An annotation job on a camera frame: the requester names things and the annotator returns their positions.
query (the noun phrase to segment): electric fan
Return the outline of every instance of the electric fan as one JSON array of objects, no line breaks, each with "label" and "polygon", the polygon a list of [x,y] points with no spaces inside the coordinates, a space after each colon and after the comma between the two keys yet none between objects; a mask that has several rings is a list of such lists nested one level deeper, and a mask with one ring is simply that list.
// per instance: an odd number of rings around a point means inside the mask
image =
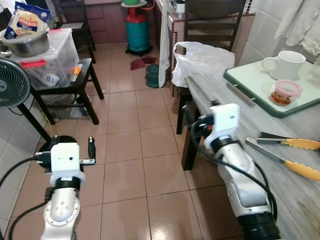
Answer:
[{"label": "electric fan", "polygon": [[[52,140],[46,130],[24,105],[31,92],[30,79],[27,73],[14,61],[0,57],[0,109],[17,107],[25,118],[32,124],[46,143],[40,151],[50,151],[52,145],[57,143],[76,143],[71,136],[54,137]],[[50,169],[50,163],[40,164],[45,169]]]}]

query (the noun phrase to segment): fan stand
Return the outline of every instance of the fan stand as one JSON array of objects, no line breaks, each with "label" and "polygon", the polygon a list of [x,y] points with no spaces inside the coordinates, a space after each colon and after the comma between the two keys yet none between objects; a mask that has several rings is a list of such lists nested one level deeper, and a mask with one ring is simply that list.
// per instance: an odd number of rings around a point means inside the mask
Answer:
[{"label": "fan stand", "polygon": [[[50,151],[51,149],[51,137],[46,130],[40,125],[37,119],[31,114],[28,108],[22,103],[17,106],[20,112],[31,123],[31,125],[37,130],[37,132],[43,137],[45,143],[40,148],[40,152]],[[59,143],[76,143],[77,141],[71,136],[59,136]]]}]

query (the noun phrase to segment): plastic storage box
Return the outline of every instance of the plastic storage box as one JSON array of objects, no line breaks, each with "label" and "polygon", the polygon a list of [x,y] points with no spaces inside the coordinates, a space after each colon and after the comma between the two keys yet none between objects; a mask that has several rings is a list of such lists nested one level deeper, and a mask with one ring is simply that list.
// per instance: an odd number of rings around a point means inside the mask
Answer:
[{"label": "plastic storage box", "polygon": [[46,52],[31,57],[12,55],[10,58],[24,68],[35,90],[69,87],[79,63],[71,28],[50,30],[48,36],[50,48]]}]

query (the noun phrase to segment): fan grille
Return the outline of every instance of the fan grille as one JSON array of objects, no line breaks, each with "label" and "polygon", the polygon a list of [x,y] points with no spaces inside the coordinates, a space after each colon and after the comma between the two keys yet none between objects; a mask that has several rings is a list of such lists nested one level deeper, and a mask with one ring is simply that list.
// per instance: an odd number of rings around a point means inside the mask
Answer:
[{"label": "fan grille", "polygon": [[0,109],[22,104],[30,95],[30,80],[15,62],[0,58]]}]

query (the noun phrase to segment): gray marble countertop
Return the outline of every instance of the gray marble countertop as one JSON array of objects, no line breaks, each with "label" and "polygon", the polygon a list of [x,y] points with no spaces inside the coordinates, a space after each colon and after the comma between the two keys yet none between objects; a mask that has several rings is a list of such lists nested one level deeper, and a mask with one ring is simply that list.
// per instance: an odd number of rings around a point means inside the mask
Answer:
[{"label": "gray marble countertop", "polygon": [[[245,151],[263,168],[278,205],[277,226],[283,239],[320,240],[320,182],[304,178],[272,161],[245,144],[247,137],[260,132],[320,141],[320,104],[286,118],[270,116],[260,106],[248,106],[227,88],[227,80],[208,75],[194,75],[186,81],[202,115],[209,113],[209,99],[222,104],[240,106],[240,125],[236,136]],[[320,171],[320,151],[305,150],[284,144],[264,144],[271,152],[292,162],[299,162]]]}]

